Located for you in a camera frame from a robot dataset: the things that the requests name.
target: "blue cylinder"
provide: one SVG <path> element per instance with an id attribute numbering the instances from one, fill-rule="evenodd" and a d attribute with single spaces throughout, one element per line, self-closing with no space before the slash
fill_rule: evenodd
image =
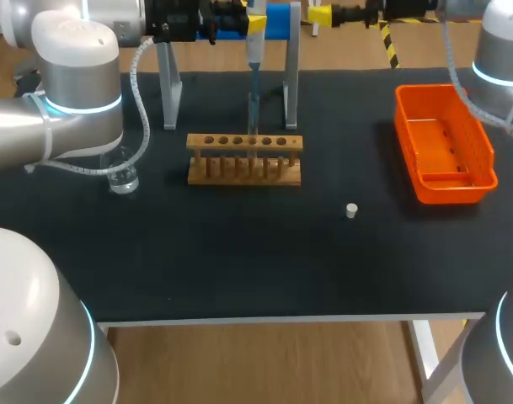
<path id="1" fill-rule="evenodd" d="M 245 40 L 245 35 L 237 32 L 217 31 L 217 40 Z M 267 4 L 267 25 L 265 27 L 265 40 L 290 39 L 290 4 Z"/>

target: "glowing blue ring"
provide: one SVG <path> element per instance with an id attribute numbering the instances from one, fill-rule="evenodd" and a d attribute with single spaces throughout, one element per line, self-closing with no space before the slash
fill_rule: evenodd
<path id="1" fill-rule="evenodd" d="M 64 112 L 65 114 L 98 114 L 99 112 L 108 111 L 109 109 L 113 109 L 115 106 L 119 105 L 121 102 L 121 96 L 118 99 L 116 99 L 112 104 L 105 105 L 104 107 L 87 109 L 62 107 L 61 105 L 58 105 L 50 101 L 48 97 L 46 97 L 45 100 L 53 109 L 57 109 L 58 111 Z"/>
<path id="2" fill-rule="evenodd" d="M 503 344 L 503 338 L 501 337 L 501 326 L 500 326 L 501 306 L 503 305 L 503 300 L 505 299 L 506 296 L 507 296 L 507 292 L 505 292 L 505 294 L 501 298 L 500 303 L 498 304 L 498 310 L 495 314 L 495 336 L 498 339 L 498 345 L 500 346 L 501 356 L 503 356 L 503 360 L 505 361 L 507 368 L 509 368 L 510 373 L 513 375 L 513 364 L 510 361 L 509 354 L 507 353 L 507 350 L 505 349 L 505 345 Z"/>
<path id="3" fill-rule="evenodd" d="M 472 64 L 472 67 L 473 67 L 473 71 L 475 72 L 475 74 L 477 74 L 479 77 L 481 77 L 484 81 L 491 82 L 492 84 L 496 84 L 498 86 L 513 87 L 513 82 L 508 82 L 506 80 L 499 80 L 498 78 L 493 78 L 491 76 L 484 74 L 475 66 L 475 62 Z"/>
<path id="4" fill-rule="evenodd" d="M 83 303 L 82 303 L 82 306 L 83 306 L 84 310 L 86 311 L 86 314 L 88 315 L 89 328 L 91 330 L 91 346 L 89 347 L 88 362 L 86 362 L 86 366 L 84 367 L 84 372 L 82 372 L 82 376 L 80 376 L 80 380 L 78 381 L 77 385 L 75 385 L 74 390 L 72 391 L 71 395 L 63 402 L 63 404 L 70 404 L 74 400 L 74 397 L 77 396 L 78 392 L 82 388 L 82 385 L 84 384 L 84 381 L 86 380 L 86 376 L 88 376 L 89 369 L 91 368 L 91 361 L 94 358 L 94 352 L 95 352 L 94 320 L 91 318 L 88 308 Z"/>

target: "yellow clamp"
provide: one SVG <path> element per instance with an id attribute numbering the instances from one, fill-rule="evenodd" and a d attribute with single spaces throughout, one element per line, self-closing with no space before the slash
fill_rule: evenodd
<path id="1" fill-rule="evenodd" d="M 323 27 L 333 26 L 333 14 L 331 11 L 331 5 L 328 6 L 317 6 L 308 8 L 308 22 L 318 23 Z"/>
<path id="2" fill-rule="evenodd" d="M 267 25 L 267 15 L 249 15 L 247 35 L 256 34 L 265 31 Z"/>

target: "yellow and black striped tape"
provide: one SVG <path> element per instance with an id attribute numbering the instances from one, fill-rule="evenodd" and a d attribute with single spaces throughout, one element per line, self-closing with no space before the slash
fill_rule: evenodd
<path id="1" fill-rule="evenodd" d="M 382 19 L 378 21 L 378 23 L 388 23 L 388 24 L 439 24 L 442 21 L 440 19 L 393 19 L 391 21 L 387 21 Z M 449 21 L 449 24 L 481 24 L 480 19 L 469 19 L 466 21 Z"/>
<path id="2" fill-rule="evenodd" d="M 391 30 L 389 29 L 389 24 L 381 22 L 378 23 L 378 26 L 380 27 L 380 31 L 382 33 L 383 44 L 385 45 L 385 50 L 387 51 L 389 64 L 391 65 L 392 69 L 396 69 L 397 67 L 400 67 L 400 63 L 398 62 L 397 48 L 391 40 Z"/>

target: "white table frame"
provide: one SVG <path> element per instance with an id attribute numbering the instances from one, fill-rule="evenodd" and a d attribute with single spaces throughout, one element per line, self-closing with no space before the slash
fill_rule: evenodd
<path id="1" fill-rule="evenodd" d="M 285 317 L 233 317 L 200 318 L 186 320 L 158 320 L 149 322 L 101 322 L 99 326 L 105 334 L 110 327 L 164 327 L 164 326 L 203 326 L 231 324 L 270 324 L 303 322 L 408 322 L 409 333 L 414 346 L 419 376 L 423 384 L 421 395 L 424 404 L 441 404 L 453 389 L 463 384 L 460 372 L 460 356 L 463 342 L 475 322 L 484 313 L 419 314 L 419 315 L 373 315 L 373 316 L 285 316 Z M 440 361 L 434 338 L 430 330 L 430 320 L 470 320 L 464 331 Z M 473 404 L 466 391 L 466 401 Z"/>

